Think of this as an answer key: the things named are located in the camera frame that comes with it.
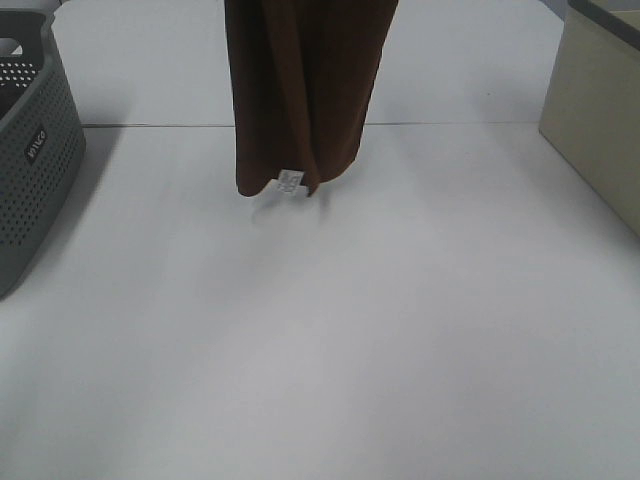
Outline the grey perforated plastic basket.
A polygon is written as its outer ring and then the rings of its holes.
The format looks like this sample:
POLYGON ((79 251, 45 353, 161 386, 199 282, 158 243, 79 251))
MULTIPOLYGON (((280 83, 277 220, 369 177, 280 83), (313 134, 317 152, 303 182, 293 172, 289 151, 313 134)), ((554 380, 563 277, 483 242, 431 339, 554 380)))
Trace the grey perforated plastic basket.
POLYGON ((76 179, 86 139, 52 25, 35 9, 3 9, 1 36, 1 294, 20 282, 76 179))

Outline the beige storage box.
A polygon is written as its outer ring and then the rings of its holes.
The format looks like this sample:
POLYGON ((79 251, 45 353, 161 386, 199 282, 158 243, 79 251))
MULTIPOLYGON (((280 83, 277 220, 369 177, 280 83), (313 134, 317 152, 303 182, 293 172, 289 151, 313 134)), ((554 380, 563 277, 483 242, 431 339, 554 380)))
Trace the beige storage box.
POLYGON ((541 135, 633 231, 639 229, 639 12, 570 1, 541 135))

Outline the brown towel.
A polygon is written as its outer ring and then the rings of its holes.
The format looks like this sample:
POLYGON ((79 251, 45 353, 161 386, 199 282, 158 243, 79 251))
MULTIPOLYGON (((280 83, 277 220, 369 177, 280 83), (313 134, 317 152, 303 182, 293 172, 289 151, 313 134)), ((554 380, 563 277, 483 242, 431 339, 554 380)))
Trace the brown towel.
POLYGON ((355 161, 397 2, 227 1, 236 185, 282 171, 310 194, 355 161))

